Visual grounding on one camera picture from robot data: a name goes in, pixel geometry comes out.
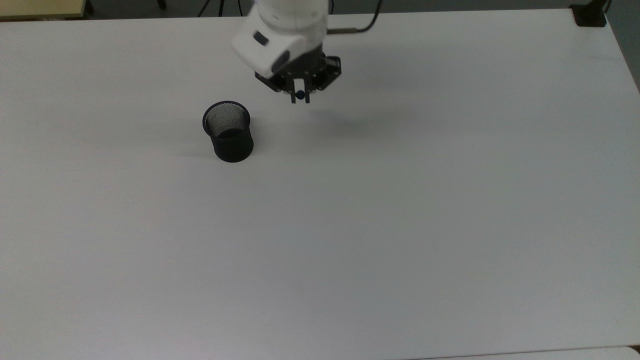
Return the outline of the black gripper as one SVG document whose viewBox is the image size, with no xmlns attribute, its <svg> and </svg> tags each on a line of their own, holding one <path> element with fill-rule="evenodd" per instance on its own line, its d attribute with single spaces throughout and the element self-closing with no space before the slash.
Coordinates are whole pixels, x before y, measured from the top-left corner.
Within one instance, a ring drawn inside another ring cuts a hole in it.
<svg viewBox="0 0 640 360">
<path fill-rule="evenodd" d="M 304 95 L 305 103 L 309 104 L 310 94 L 324 91 L 340 75 L 340 57 L 326 55 L 323 47 L 318 46 L 297 59 L 282 63 L 270 77 L 258 73 L 254 77 L 272 91 L 290 95 L 292 104 L 297 103 L 297 95 Z"/>
</svg>

